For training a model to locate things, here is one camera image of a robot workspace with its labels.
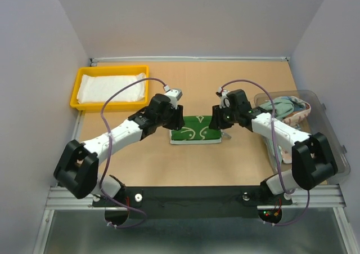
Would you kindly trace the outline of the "green frog pattern towel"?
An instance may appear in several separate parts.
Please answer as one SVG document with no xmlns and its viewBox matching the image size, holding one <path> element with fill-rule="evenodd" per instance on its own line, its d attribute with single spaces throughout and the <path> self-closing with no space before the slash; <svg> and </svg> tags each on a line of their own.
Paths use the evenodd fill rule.
<svg viewBox="0 0 360 254">
<path fill-rule="evenodd" d="M 211 115 L 192 115 L 183 119 L 184 126 L 180 130 L 170 130 L 172 145 L 219 144 L 223 138 L 231 139 L 231 136 L 223 130 L 209 128 Z"/>
</svg>

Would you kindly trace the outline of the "white terry towel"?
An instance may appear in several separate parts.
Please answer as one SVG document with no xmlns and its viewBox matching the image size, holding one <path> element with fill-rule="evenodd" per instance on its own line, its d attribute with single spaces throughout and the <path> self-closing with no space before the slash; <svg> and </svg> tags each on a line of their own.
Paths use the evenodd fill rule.
<svg viewBox="0 0 360 254">
<path fill-rule="evenodd" d="M 98 77 L 84 75 L 76 99 L 80 104 L 104 103 L 120 89 L 145 77 L 145 73 Z M 111 102 L 136 102 L 142 100 L 145 96 L 145 84 L 145 81 L 135 84 L 115 96 Z"/>
</svg>

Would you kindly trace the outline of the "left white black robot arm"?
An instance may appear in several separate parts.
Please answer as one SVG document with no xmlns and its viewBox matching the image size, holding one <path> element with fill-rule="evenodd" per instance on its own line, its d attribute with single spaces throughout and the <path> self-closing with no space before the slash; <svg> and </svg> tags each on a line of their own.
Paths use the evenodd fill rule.
<svg viewBox="0 0 360 254">
<path fill-rule="evenodd" d="M 53 173 L 55 179 L 76 198 L 89 194 L 105 196 L 112 205 L 125 200 L 124 185 L 114 176 L 102 176 L 98 167 L 109 157 L 132 143 L 155 133 L 157 128 L 180 130 L 184 126 L 182 91 L 157 93 L 149 105 L 129 116 L 110 132 L 84 142 L 68 142 Z"/>
</svg>

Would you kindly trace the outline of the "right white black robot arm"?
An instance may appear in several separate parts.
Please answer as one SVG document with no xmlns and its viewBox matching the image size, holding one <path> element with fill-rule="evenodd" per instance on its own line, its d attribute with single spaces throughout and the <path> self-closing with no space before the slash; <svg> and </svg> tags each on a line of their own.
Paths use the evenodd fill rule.
<svg viewBox="0 0 360 254">
<path fill-rule="evenodd" d="M 210 129 L 225 130 L 238 124 L 271 139 L 273 147 L 280 147 L 291 155 L 289 170 L 278 171 L 261 182 L 259 197 L 262 202 L 272 203 L 279 194 L 289 190 L 311 190 L 337 174 L 338 166 L 324 134 L 297 130 L 278 120 L 274 109 L 253 108 L 244 90 L 220 88 L 216 94 L 220 103 L 212 107 Z"/>
</svg>

